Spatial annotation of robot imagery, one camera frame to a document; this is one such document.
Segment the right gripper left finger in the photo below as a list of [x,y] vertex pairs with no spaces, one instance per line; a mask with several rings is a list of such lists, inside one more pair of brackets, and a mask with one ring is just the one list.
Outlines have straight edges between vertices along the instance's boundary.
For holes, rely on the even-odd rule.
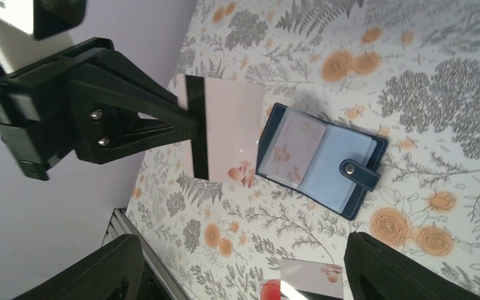
[[141,242],[123,234],[16,299],[137,299],[144,269]]

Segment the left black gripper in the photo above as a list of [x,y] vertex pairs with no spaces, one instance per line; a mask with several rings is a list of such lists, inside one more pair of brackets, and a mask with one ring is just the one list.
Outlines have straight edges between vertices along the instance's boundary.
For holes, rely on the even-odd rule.
[[73,148],[106,164],[201,135],[198,117],[113,48],[93,37],[0,76],[0,137],[25,176],[49,180]]

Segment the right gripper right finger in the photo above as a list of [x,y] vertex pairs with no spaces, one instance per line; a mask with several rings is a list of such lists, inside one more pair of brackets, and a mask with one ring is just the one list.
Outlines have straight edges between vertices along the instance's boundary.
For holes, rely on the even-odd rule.
[[354,299],[480,299],[365,232],[348,236],[344,263]]

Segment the white card black stripe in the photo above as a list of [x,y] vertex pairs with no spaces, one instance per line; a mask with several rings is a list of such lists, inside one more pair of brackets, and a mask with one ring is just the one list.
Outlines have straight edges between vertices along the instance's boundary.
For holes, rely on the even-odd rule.
[[326,124],[287,108],[262,159],[259,173],[278,183],[298,187],[326,132]]
[[177,103],[196,116],[198,137],[183,141],[190,178],[252,188],[261,136],[264,87],[250,82],[178,74]]

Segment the floral patterned table mat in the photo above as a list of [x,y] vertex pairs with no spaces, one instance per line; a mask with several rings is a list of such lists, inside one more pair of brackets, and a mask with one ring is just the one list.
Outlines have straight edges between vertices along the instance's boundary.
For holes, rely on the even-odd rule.
[[148,151],[126,216],[188,299],[259,299],[281,261],[343,265],[365,232],[480,295],[480,1],[198,1],[187,76],[385,142],[357,208],[335,182],[205,181],[191,146]]

